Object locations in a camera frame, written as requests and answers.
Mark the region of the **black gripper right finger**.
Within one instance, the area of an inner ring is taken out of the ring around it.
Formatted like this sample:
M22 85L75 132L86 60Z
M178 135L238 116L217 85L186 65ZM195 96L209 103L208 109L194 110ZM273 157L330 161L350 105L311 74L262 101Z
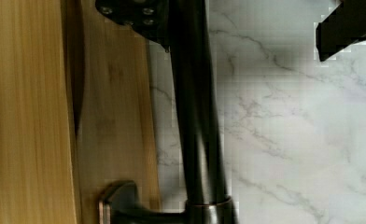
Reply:
M343 0L316 28L316 46L322 62L349 45L364 40L366 0Z

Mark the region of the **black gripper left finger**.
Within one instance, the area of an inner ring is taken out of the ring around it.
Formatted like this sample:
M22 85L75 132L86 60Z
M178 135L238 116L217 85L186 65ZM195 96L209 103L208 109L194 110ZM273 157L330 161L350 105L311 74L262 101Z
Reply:
M109 20L131 26L144 38L169 51L169 0L95 0L95 7Z

